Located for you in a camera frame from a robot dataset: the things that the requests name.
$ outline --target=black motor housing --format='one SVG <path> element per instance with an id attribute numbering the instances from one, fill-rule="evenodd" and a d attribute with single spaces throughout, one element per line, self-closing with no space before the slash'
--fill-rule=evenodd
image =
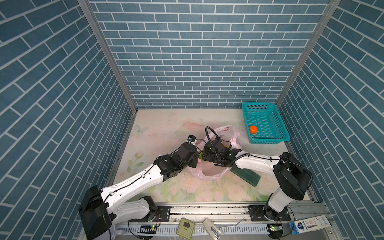
<path id="1" fill-rule="evenodd" d="M 273 173 L 281 190 L 292 199 L 303 200 L 311 179 L 308 170 L 288 152 L 279 157 L 281 160 L 274 166 Z"/>
<path id="2" fill-rule="evenodd" d="M 97 186 L 89 188 L 79 207 L 81 222 L 87 239 L 94 239 L 112 226 L 107 208 Z"/>
<path id="3" fill-rule="evenodd" d="M 175 177 L 187 166 L 195 168 L 198 159 L 197 148 L 185 142 L 180 145 L 180 148 L 174 154 L 156 158 L 154 164 L 157 164 L 160 168 L 160 174 L 163 175 L 163 181 L 165 181 L 168 178 Z"/>

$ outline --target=cardboard box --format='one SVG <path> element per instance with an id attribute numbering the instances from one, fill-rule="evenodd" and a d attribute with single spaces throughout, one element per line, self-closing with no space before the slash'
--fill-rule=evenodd
<path id="1" fill-rule="evenodd" d="M 298 220 L 290 223 L 293 235 L 303 232 L 316 231 L 330 226 L 331 224 L 325 215 Z"/>

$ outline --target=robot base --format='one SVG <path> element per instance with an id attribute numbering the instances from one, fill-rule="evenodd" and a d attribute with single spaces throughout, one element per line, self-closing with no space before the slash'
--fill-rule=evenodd
<path id="1" fill-rule="evenodd" d="M 253 222 L 268 222 L 268 221 L 290 221 L 291 217 L 289 215 L 287 207 L 280 213 L 276 213 L 270 207 L 263 205 L 250 205 L 248 207 L 248 212 L 251 216 L 251 221 Z"/>

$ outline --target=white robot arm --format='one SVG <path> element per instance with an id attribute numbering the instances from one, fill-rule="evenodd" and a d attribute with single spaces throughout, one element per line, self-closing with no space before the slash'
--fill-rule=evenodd
<path id="1" fill-rule="evenodd" d="M 109 229 L 112 224 L 127 220 L 152 220 L 157 207 L 151 197 L 135 202 L 126 202 L 141 191 L 176 176 L 186 166 L 196 167 L 197 148 L 192 144 L 195 137 L 190 135 L 188 142 L 181 144 L 171 154 L 159 156 L 140 173 L 103 189 L 93 186 L 87 190 L 79 208 L 79 214 L 88 239 L 94 239 Z M 280 187 L 271 194 L 264 206 L 264 216 L 272 221 L 279 219 L 279 213 L 293 200 L 302 200 L 310 172 L 289 153 L 281 156 L 249 154 L 239 149 L 228 149 L 217 137 L 209 139 L 202 150 L 204 161 L 218 166 L 251 169 L 274 175 Z"/>

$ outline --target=floral tablecloth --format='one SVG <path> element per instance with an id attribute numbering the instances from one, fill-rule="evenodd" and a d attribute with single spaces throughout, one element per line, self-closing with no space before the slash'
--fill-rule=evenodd
<path id="1" fill-rule="evenodd" d="M 142 171 L 157 156 L 172 152 L 189 134 L 204 138 L 205 126 L 216 128 L 228 124 L 241 132 L 239 139 L 245 151 L 267 155 L 286 151 L 285 145 L 281 144 L 250 144 L 241 109 L 139 110 L 114 183 Z M 274 176 L 258 174 L 260 181 L 252 187 L 231 171 L 215 181 L 202 181 L 184 169 L 176 177 L 146 189 L 133 200 L 150 195 L 155 202 L 266 201 L 278 183 Z"/>

